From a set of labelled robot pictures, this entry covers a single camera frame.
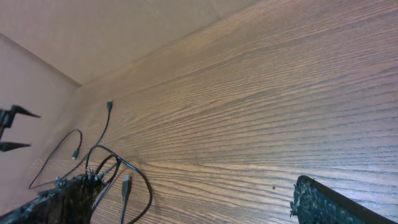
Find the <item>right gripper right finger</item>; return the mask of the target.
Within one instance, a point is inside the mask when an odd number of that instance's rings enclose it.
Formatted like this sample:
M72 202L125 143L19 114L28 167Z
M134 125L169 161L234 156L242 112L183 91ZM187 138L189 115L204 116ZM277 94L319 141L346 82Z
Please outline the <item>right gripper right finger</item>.
M306 175L299 176L294 185L290 208L290 214L305 224L393 223Z

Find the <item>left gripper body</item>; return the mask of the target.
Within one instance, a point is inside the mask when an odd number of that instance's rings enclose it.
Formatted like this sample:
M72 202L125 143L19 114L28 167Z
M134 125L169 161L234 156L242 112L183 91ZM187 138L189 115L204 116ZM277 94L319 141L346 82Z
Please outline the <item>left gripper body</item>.
M1 133L0 133L0 138L2 138L4 130L11 127L12 118L13 118L12 110L1 109Z

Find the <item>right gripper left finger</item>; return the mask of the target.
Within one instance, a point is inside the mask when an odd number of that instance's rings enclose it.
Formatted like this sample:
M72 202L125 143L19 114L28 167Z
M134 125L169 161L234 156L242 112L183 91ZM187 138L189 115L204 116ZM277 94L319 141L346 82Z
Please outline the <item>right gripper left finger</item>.
M104 189L102 176L81 174L55 182L55 187L37 198L1 215L1 224L89 223L92 208Z

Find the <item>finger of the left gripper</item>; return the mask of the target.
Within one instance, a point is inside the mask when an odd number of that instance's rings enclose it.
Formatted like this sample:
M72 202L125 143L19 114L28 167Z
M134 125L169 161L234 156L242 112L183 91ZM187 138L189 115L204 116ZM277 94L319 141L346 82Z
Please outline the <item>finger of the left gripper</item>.
M35 118L40 118L39 115L33 114L30 111L24 109L21 106L18 105L12 105L11 106L11 110L10 110L10 118L14 119L16 114L23 114L26 116L31 116L31 117L35 117Z
M31 144L18 143L18 142L1 142L0 143L0 151L7 152L7 151L15 150L18 148L30 147L30 146L31 146Z

